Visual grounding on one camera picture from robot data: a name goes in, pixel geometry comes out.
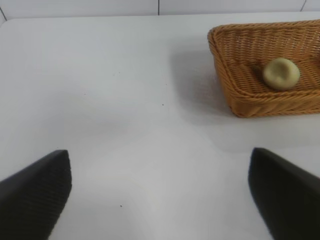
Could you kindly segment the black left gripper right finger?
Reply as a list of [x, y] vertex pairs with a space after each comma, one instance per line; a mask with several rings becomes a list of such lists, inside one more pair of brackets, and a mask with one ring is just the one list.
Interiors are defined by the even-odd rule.
[[248, 185], [275, 240], [320, 238], [320, 179], [272, 151], [252, 150]]

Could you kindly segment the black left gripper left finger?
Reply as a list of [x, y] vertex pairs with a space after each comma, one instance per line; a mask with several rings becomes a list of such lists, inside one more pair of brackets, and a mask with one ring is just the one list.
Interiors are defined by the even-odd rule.
[[55, 150], [0, 182], [0, 238], [47, 240], [72, 189], [67, 150]]

